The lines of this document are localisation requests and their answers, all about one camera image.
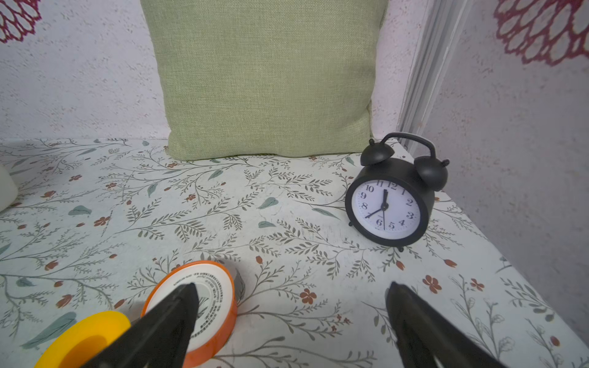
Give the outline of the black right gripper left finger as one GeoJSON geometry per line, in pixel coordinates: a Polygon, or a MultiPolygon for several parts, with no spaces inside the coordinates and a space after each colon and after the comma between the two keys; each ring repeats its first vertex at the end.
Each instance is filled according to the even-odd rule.
{"type": "Polygon", "coordinates": [[[84,366],[181,367],[198,310],[196,285],[180,285],[84,366]]]}

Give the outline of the orange white sealing tape roll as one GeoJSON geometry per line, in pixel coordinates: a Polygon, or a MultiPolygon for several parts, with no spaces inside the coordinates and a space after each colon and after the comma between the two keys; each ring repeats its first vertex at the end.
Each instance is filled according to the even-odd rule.
{"type": "Polygon", "coordinates": [[[142,314],[155,308],[176,287],[188,284],[196,286],[199,307],[183,365],[197,367],[221,351],[236,324],[236,288],[227,268],[212,261],[175,268],[151,291],[142,314]]]}

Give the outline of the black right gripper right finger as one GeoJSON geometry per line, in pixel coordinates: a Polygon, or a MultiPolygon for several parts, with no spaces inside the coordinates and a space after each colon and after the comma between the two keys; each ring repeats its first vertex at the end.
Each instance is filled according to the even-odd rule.
{"type": "Polygon", "coordinates": [[[408,286],[392,282],[389,322],[405,367],[502,367],[408,286]]]}

